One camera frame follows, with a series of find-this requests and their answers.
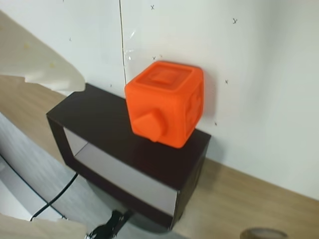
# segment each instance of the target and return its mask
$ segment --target rubber cube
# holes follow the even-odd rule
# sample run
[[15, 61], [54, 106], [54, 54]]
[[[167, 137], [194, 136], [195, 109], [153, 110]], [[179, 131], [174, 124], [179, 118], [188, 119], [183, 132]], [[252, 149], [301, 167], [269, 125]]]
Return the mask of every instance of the rubber cube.
[[125, 95], [135, 134], [181, 148], [203, 113], [203, 71], [156, 61], [125, 86]]

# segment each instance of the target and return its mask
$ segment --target wooden box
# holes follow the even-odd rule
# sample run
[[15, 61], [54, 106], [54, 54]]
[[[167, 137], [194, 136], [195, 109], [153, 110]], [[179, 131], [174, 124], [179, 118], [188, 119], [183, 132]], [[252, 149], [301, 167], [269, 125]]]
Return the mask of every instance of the wooden box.
[[170, 230], [197, 184], [210, 135], [172, 148], [133, 134], [126, 101], [89, 84], [47, 113], [65, 163], [131, 210]]

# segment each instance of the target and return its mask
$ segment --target wooden surface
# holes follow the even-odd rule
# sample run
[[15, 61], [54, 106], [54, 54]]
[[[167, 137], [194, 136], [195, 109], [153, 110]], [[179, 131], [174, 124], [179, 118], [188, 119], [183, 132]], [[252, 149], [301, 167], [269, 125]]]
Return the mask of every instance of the wooden surface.
[[65, 96], [23, 78], [0, 76], [0, 112], [24, 134], [63, 163], [46, 113]]
[[[21, 78], [0, 76], [0, 112], [59, 161], [45, 113], [64, 98]], [[318, 239], [319, 202], [207, 160], [173, 230], [192, 239], [239, 239], [250, 227]]]

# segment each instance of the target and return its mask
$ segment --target black wire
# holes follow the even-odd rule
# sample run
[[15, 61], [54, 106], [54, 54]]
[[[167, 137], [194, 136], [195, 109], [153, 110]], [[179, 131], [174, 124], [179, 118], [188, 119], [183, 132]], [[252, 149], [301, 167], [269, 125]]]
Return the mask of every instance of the black wire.
[[[10, 167], [10, 169], [11, 169], [39, 198], [41, 198], [45, 203], [48, 203], [40, 194], [38, 194], [37, 191], [35, 191], [34, 188], [31, 187], [31, 185], [30, 185], [27, 181], [25, 181], [24, 178], [22, 178], [22, 176], [12, 167], [11, 164], [1, 155], [1, 153], [0, 153], [0, 157], [7, 163], [7, 165]], [[52, 208], [54, 211], [56, 211], [58, 214], [60, 214], [61, 217], [64, 217], [64, 216], [62, 215], [62, 213], [60, 213], [54, 206], [51, 205], [51, 208]]]
[[65, 191], [72, 185], [72, 183], [74, 182], [74, 180], [77, 178], [78, 175], [79, 175], [78, 173], [75, 173], [73, 178], [70, 180], [70, 182], [67, 185], [65, 185], [65, 187], [62, 189], [62, 191], [31, 217], [30, 222], [32, 222], [33, 218], [36, 218], [37, 216], [39, 216], [45, 209], [50, 207], [56, 200], [58, 200], [63, 195], [63, 193], [65, 193]]

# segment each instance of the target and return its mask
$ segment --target round object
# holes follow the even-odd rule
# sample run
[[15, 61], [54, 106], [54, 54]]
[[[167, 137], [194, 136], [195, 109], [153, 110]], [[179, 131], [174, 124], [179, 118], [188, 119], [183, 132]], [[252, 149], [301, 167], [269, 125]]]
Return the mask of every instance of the round object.
[[269, 228], [250, 228], [242, 232], [240, 239], [287, 239], [284, 232]]

